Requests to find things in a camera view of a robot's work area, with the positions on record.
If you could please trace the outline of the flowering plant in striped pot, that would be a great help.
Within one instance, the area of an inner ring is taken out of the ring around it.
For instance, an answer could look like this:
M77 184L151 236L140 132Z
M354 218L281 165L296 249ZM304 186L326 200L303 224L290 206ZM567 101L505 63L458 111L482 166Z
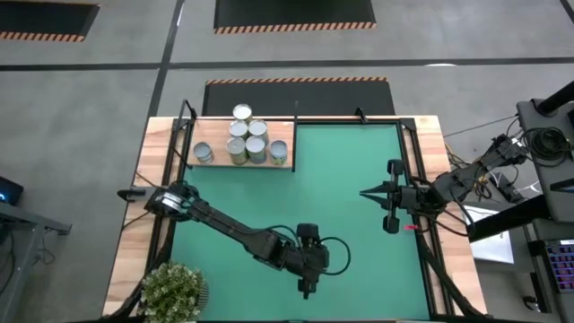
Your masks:
M145 323L195 321L209 300L209 285L203 273L171 261L146 275L142 287L137 313L144 316Z

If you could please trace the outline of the short mandarin oranges can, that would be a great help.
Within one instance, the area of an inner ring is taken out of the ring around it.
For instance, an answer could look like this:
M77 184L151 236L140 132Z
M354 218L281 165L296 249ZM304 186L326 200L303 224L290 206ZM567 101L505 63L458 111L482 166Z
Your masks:
M194 156L200 163L211 163L213 161L213 151L206 142L199 142L194 145Z

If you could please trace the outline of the black metal beam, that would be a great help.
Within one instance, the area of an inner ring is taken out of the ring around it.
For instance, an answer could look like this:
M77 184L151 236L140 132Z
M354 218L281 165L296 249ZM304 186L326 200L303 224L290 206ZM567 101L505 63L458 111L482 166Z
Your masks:
M543 195L527 199L517 205L508 203L465 202L464 206L497 211L482 220L474 221L474 233L470 242L490 238L499 233L515 229L534 220L552 220L550 210Z

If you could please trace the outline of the teal table mat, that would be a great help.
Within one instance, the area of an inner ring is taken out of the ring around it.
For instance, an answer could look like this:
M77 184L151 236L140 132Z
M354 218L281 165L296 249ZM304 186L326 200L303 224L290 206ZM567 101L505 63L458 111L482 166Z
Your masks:
M306 300L297 277L253 259L236 241L196 222L176 227L173 260L201 270L205 320L426 319L415 237L382 228L385 211L360 195L387 180L401 155L390 125L302 125L295 171L195 167L187 182L213 207L254 228L318 225L330 252Z

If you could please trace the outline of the backlit black keyboard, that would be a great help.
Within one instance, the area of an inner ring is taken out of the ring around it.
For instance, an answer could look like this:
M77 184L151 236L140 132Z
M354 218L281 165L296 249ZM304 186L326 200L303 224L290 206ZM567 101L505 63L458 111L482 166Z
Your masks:
M545 242L545 264L558 293L574 293L574 240Z

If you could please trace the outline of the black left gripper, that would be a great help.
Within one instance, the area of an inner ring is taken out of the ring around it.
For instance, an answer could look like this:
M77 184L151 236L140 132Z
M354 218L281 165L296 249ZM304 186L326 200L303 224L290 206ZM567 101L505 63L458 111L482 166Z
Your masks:
M329 265L329 252L322 244L319 236L318 225L314 223L300 223L294 238L291 239L275 230L272 233L277 236L269 262L279 268L286 269L294 275L298 275L299 291L303 299L316 292L317 281L326 271Z

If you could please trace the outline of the black floor mat orange stripes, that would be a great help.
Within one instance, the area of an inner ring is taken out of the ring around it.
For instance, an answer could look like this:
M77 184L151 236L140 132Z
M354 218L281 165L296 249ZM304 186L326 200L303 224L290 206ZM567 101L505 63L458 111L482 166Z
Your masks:
M205 83L202 114L228 117L241 103L256 116L394 116L384 76L212 79Z
M213 32L375 29L371 0L216 0Z
M99 4L0 0L0 39L83 42Z

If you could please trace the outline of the tall pale yellow can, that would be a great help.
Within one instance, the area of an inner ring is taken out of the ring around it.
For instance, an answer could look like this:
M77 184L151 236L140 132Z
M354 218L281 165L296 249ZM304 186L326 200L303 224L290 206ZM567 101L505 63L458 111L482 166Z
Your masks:
M234 120L230 122L229 133L232 137L246 140L249 137L248 124L243 120Z

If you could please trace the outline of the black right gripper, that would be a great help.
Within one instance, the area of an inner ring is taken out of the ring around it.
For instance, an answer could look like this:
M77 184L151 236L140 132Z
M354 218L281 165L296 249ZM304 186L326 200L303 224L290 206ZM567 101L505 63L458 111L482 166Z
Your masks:
M424 195L429 190L431 183L427 179L410 177L412 185L401 186L398 178L404 174L405 165L400 160L389 160L387 162L387 172L391 175L390 181L374 188L364 189L361 195L386 193L387 198L370 196L370 199L378 203L383 209L388 210L388 214L383 220L383 229L388 233L398 233L399 219L396 217L397 209L404 209L409 214L422 210Z

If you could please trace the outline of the black pole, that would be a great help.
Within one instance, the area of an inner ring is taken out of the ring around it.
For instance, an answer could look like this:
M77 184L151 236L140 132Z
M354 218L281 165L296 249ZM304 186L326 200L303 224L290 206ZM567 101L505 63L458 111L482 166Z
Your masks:
M574 80L566 84L556 93L552 94L547 99L543 100L536 105L536 110L539 114L552 117L556 114L557 110L574 100Z

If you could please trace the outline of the white sheet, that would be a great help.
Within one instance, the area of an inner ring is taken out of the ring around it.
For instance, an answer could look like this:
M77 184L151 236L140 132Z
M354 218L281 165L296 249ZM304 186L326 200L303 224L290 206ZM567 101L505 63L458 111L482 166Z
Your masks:
M495 210L470 205L464 205L464 208L476 223L488 216L498 213L498 211ZM475 259L509 265L514 264L509 231L504 231L483 240L471 242L470 247Z

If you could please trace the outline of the gray metal desk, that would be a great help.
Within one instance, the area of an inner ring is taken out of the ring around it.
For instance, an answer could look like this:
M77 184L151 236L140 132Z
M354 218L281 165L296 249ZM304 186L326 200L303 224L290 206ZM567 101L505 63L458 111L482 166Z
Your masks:
M46 231L67 235L72 225L0 203L0 323L11 323Z

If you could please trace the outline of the dark laptop screen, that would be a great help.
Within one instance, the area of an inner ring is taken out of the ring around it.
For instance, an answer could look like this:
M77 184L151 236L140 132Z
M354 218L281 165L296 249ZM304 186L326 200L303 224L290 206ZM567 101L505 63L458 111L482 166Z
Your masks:
M0 203L17 205L23 190L20 184L0 176Z

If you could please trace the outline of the tall green oranges can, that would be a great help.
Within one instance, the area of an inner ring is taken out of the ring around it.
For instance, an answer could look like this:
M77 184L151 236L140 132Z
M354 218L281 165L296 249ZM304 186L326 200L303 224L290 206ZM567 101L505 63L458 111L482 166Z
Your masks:
M243 165L248 161L246 142L242 137L231 137L226 143L230 160L235 165Z

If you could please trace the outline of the gray equipment cart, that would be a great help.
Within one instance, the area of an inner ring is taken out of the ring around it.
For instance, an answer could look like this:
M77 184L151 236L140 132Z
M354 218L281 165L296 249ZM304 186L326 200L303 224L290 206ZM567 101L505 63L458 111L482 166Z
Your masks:
M538 127L556 127L574 145L574 126L568 116L571 111L574 111L574 101L557 109L553 117L540 115L531 101L520 101L517 104L520 125L524 131ZM542 163L555 164L555 161L543 161L537 157L533 160L549 215L558 223L574 223L574 188L570 188L570 192L551 190L551 184L555 182L574 179L573 158L569 155L563 163L551 168L542 166Z

